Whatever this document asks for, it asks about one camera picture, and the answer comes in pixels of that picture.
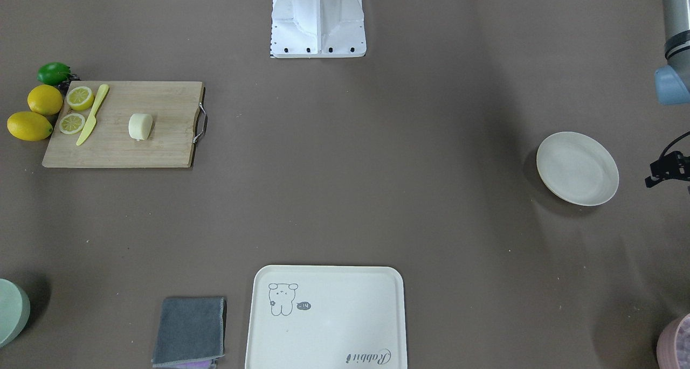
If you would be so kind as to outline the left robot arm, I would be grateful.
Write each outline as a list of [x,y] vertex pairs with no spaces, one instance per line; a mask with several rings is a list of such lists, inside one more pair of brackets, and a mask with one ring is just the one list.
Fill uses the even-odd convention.
[[[663,0],[666,41],[666,65],[654,74],[655,91],[660,104],[675,106],[689,102],[689,0]],[[675,138],[666,146],[659,158],[649,165],[650,177],[645,185],[652,188],[665,180],[688,181],[688,156],[671,151],[672,146],[688,137],[688,133]]]

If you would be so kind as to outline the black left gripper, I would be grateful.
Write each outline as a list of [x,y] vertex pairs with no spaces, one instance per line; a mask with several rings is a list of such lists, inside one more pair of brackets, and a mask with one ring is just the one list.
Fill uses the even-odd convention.
[[652,188],[665,180],[689,181],[689,156],[683,155],[681,151],[671,151],[676,143],[688,136],[689,131],[673,139],[665,146],[658,160],[649,165],[651,175],[645,178],[647,188]]

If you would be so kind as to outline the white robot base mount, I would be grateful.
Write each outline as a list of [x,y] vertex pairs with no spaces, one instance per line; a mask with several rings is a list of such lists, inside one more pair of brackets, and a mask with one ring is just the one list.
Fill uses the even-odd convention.
[[272,58],[358,58],[367,53],[362,0],[273,0]]

